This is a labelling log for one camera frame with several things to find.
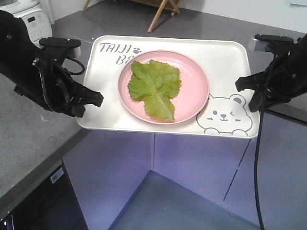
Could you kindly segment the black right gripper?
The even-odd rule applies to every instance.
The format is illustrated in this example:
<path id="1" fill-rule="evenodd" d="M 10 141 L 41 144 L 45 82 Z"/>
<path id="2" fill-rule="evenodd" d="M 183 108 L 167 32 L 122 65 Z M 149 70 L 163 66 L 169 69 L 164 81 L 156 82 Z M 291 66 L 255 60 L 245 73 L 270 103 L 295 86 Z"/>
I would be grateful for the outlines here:
<path id="1" fill-rule="evenodd" d="M 300 95 L 300 52 L 290 51 L 287 56 L 274 56 L 263 72 L 239 77 L 235 82 L 238 92 L 254 90 L 248 104 L 252 113 L 265 105 L 288 103 Z"/>

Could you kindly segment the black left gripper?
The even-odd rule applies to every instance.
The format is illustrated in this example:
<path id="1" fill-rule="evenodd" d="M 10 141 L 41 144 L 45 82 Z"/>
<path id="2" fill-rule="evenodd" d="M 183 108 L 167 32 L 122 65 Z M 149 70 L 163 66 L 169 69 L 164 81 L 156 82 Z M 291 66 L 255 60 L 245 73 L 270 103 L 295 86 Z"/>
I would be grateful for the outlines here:
<path id="1" fill-rule="evenodd" d="M 78 64 L 81 71 L 71 72 L 44 54 L 34 55 L 25 66 L 14 69 L 14 91 L 47 111 L 72 117 L 83 117 L 86 104 L 101 107 L 104 97 L 100 92 L 72 79 L 72 75 L 84 73 L 85 66 L 73 57 L 68 60 Z"/>

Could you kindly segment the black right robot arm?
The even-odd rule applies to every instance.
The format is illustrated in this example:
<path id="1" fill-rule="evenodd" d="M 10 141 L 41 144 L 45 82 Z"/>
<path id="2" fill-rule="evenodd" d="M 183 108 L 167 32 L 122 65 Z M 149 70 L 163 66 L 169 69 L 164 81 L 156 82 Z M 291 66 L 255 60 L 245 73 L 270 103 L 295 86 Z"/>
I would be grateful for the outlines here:
<path id="1" fill-rule="evenodd" d="M 250 89 L 254 94 L 248 104 L 251 112 L 290 102 L 307 92 L 307 37 L 294 42 L 286 36 L 256 34 L 249 48 L 273 53 L 273 61 L 262 72 L 240 77 L 237 91 Z"/>

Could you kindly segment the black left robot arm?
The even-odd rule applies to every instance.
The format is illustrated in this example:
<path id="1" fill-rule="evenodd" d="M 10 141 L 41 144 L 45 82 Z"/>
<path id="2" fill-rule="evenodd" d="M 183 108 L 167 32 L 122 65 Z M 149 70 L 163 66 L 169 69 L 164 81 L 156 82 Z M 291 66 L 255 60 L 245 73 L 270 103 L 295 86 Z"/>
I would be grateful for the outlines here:
<path id="1" fill-rule="evenodd" d="M 83 117 L 85 105 L 100 107 L 103 96 L 74 81 L 75 74 L 63 67 L 76 60 L 80 40 L 47 37 L 31 42 L 25 22 L 7 11 L 0 12 L 0 72 L 15 83 L 14 91 L 48 111 Z"/>

